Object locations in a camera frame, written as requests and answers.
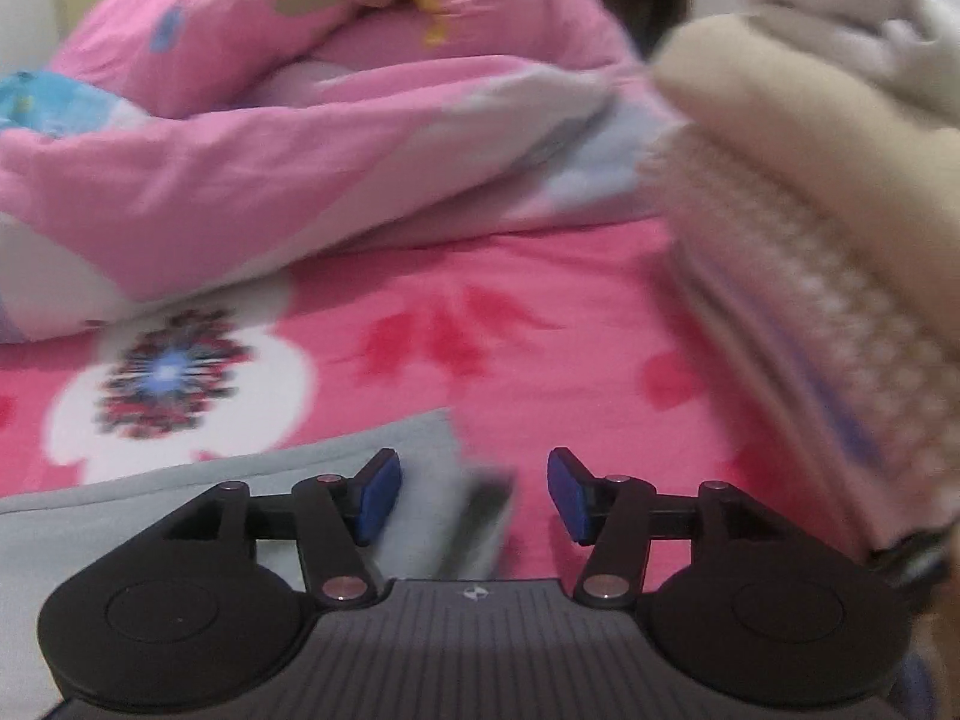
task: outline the gray fabric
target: gray fabric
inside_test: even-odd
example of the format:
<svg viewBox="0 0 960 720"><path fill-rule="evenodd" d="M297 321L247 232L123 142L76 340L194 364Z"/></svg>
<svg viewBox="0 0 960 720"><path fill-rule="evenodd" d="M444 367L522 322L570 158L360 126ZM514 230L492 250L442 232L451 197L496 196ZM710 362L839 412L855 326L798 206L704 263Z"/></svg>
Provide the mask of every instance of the gray fabric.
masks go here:
<svg viewBox="0 0 960 720"><path fill-rule="evenodd" d="M314 474L352 476L384 446L400 453L404 477L373 547L380 573L488 579L506 530L509 484L459 465L459 446L442 412L316 445L0 499L0 718L35 720L58 699L35 621L62 581L210 485L242 479L255 495L288 493ZM258 560L302 589L291 544L262 543Z"/></svg>

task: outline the bed sheet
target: bed sheet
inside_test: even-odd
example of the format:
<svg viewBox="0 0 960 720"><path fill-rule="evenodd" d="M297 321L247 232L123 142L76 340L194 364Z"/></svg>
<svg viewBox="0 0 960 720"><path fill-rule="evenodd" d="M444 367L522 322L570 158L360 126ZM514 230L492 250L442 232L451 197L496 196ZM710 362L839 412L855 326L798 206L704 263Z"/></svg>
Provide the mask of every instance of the bed sheet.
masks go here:
<svg viewBox="0 0 960 720"><path fill-rule="evenodd" d="M0 347L0 494L448 408L467 455L515 472L506 576L571 581L583 565L546 490L557 445L663 493L726 479L848 546L683 307L668 246L647 220L340 254L136 322ZM656 543L648 584L685 555Z"/></svg>

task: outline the stack of folded clothes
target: stack of folded clothes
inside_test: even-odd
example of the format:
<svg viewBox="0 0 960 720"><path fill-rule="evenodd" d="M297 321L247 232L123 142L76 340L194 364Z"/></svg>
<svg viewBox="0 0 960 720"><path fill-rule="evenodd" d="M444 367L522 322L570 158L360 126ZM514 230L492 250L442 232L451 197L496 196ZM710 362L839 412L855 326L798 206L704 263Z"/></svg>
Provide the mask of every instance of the stack of folded clothes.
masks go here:
<svg viewBox="0 0 960 720"><path fill-rule="evenodd" d="M745 0L654 64L689 302L864 546L960 515L960 10Z"/></svg>

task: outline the gray ribbed panel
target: gray ribbed panel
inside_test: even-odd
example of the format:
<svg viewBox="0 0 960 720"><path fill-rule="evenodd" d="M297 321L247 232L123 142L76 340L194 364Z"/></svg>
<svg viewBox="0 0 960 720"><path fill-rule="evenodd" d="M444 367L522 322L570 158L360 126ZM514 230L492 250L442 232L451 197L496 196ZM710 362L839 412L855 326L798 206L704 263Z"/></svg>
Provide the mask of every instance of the gray ribbed panel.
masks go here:
<svg viewBox="0 0 960 720"><path fill-rule="evenodd" d="M773 712L712 692L629 616L573 604L555 581L399 581L382 604L325 616L270 682L169 720L898 720L871 699ZM51 720L144 720L74 704Z"/></svg>

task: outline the screw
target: screw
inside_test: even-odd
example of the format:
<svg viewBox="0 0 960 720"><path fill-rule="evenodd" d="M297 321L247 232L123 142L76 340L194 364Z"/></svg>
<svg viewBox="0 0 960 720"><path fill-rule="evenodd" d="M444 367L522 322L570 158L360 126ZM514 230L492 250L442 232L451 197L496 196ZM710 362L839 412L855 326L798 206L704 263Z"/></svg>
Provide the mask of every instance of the screw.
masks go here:
<svg viewBox="0 0 960 720"><path fill-rule="evenodd" d="M584 579L584 592L592 598L611 600L630 592L630 583L613 574L594 574Z"/></svg>
<svg viewBox="0 0 960 720"><path fill-rule="evenodd" d="M320 589L335 601L356 601L367 592L367 583L360 577L334 577L326 580Z"/></svg>

